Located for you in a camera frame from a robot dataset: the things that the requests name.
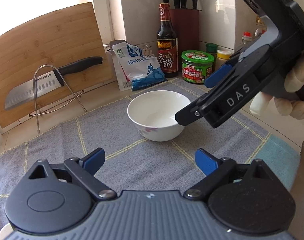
teal fabric patch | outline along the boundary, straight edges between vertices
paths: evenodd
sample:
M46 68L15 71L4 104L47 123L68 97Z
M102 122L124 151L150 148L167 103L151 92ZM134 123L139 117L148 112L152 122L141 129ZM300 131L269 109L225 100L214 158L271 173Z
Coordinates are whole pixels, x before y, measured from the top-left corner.
M300 164L298 152L283 140L271 135L256 158L265 161L287 190L291 189Z

gray cloth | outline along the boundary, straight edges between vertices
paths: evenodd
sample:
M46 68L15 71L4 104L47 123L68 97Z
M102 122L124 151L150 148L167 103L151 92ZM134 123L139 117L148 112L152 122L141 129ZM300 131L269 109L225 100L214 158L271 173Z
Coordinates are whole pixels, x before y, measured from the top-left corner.
M237 113L217 129L200 119L171 141L146 140L128 118L126 109L130 100L151 90L176 91L191 101L204 93L200 87L180 79L164 82L61 123L1 154L0 229L8 223L4 213L6 198L38 159L62 163L69 157L82 158L102 147L106 162L95 177L118 194L123 189L183 192L204 178L194 163L194 153L199 147L218 158L229 156L238 163L250 163L270 136Z

finger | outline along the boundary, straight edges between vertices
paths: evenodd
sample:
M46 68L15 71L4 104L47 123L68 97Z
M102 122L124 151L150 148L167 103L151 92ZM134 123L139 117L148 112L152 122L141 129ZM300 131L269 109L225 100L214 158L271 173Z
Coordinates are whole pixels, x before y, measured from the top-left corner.
M284 87L289 93L296 92L304 85L304 52L295 66L286 75Z
M289 115L292 110L292 104L290 101L284 98L274 98L275 106L280 115Z
M293 101L292 107L290 116L298 120L304 119L304 101Z
M269 94L258 92L250 105L250 112L252 114L261 115L267 108L272 98L273 96Z

yellow label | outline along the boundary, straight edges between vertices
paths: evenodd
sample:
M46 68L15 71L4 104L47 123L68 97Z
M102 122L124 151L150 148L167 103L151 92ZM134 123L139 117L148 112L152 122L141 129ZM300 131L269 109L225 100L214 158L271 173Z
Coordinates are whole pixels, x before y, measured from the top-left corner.
M158 41L157 47L162 49L170 49L172 48L172 42L171 41Z

bowl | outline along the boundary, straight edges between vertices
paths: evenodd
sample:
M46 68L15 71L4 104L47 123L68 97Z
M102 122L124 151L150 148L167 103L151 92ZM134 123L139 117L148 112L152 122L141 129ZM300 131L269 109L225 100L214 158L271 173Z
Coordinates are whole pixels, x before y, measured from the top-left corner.
M177 137L185 126L179 125L175 114L191 101L177 92L157 90L133 99L128 106L128 116L145 138L164 142Z

